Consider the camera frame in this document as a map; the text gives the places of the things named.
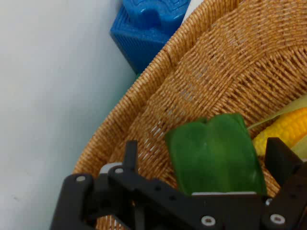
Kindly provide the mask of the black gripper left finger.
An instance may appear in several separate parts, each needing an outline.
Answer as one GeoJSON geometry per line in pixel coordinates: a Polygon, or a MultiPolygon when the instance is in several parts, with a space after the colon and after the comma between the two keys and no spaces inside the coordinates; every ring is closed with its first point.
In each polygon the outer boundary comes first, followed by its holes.
{"type": "Polygon", "coordinates": [[[137,172],[138,143],[128,141],[121,166],[97,178],[87,173],[65,178],[50,228],[93,230],[100,217],[112,215],[131,230],[190,230],[180,213],[183,196],[159,180],[137,172]]]}

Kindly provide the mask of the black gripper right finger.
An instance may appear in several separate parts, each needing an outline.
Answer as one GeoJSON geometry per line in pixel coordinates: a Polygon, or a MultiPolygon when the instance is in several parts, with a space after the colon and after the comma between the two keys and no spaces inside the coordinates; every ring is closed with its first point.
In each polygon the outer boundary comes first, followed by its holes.
{"type": "Polygon", "coordinates": [[[266,230],[307,228],[307,163],[279,138],[268,138],[265,167],[280,186],[265,208],[261,223],[266,230]]]}

